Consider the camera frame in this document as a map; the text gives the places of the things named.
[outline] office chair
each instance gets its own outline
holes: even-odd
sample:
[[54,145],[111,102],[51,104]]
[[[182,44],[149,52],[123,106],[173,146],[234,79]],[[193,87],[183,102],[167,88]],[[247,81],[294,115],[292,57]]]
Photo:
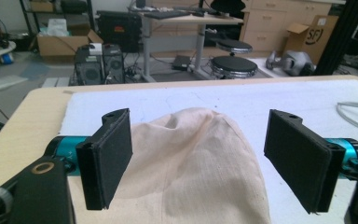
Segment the office chair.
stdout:
[[[223,13],[234,13],[245,8],[241,0],[214,0],[211,8]],[[216,46],[229,52],[229,56],[218,56],[211,60],[213,76],[220,79],[247,78],[252,77],[257,72],[257,64],[241,58],[235,57],[236,53],[250,53],[253,48],[251,45],[239,40],[228,39],[224,34],[223,38],[215,40]]]

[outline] black stool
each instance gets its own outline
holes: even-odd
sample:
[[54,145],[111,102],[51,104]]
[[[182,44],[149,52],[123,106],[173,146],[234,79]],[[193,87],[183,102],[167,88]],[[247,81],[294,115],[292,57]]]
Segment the black stool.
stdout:
[[213,75],[220,79],[247,78],[257,72],[257,64],[240,57],[236,53],[250,53],[252,46],[239,40],[223,39],[216,42],[216,46],[230,52],[230,56],[218,56],[211,60]]

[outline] cloth fold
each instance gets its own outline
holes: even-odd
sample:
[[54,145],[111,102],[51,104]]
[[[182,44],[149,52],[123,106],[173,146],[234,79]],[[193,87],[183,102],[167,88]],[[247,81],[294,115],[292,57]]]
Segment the cloth fold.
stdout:
[[226,115],[189,108],[131,132],[133,156],[104,222],[270,223],[255,154]]

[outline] black pole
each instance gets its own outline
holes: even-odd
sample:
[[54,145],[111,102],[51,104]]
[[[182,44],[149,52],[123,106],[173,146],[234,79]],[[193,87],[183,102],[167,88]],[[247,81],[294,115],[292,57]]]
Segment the black pole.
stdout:
[[347,0],[313,75],[332,75],[358,26],[358,0]]

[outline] beige cabinet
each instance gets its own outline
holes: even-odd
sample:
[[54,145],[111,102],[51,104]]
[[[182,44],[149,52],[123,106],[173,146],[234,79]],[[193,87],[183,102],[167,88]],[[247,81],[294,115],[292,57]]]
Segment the beige cabinet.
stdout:
[[311,24],[314,16],[327,15],[331,4],[296,0],[260,0],[250,6],[243,41],[254,51],[282,51],[293,22]]

